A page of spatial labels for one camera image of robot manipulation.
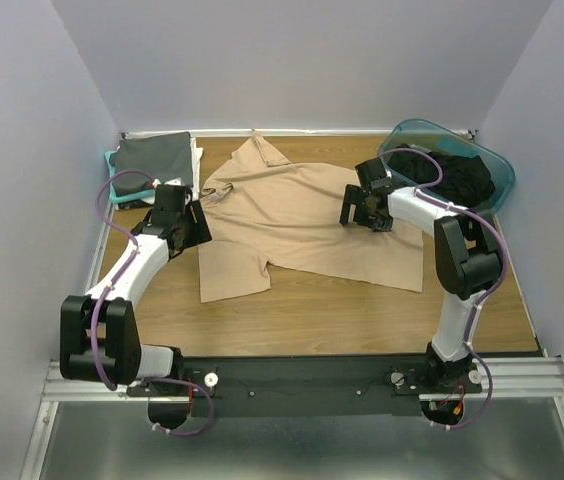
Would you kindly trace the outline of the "beige t shirt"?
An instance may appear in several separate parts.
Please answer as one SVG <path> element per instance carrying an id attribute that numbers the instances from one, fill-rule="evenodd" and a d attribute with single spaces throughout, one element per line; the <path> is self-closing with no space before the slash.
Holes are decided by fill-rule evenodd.
<path id="1" fill-rule="evenodd" d="M 407 291 L 423 288 L 421 231 L 396 221 L 387 233 L 339 222 L 356 173 L 294 163 L 252 134 L 205 181 L 201 205 L 212 239 L 198 249 L 204 303 L 271 287 L 271 265 Z"/>

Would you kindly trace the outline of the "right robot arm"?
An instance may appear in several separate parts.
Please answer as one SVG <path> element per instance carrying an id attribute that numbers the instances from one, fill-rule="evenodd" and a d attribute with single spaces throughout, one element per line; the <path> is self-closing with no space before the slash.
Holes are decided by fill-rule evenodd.
<path id="1" fill-rule="evenodd" d="M 472 369 L 472 341 L 481 310 L 508 267 L 502 238 L 488 210 L 456 206 L 396 179 L 379 158 L 355 167 L 356 185 L 345 187 L 339 222 L 389 232 L 404 220 L 430 235 L 435 273 L 445 296 L 438 329 L 418 365 L 418 381 L 447 386 Z"/>

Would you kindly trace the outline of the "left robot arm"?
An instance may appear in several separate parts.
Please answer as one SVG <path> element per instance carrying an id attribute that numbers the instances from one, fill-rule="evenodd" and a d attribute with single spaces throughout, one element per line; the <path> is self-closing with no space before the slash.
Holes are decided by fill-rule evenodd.
<path id="1" fill-rule="evenodd" d="M 131 230 L 118 230 L 128 243 L 111 270 L 86 293 L 70 295 L 61 305 L 61 375 L 100 382 L 110 390 L 138 380 L 178 380 L 180 350 L 143 344 L 135 307 L 163 267 L 211 240 L 201 203 L 187 186 L 160 184 L 145 217 Z"/>

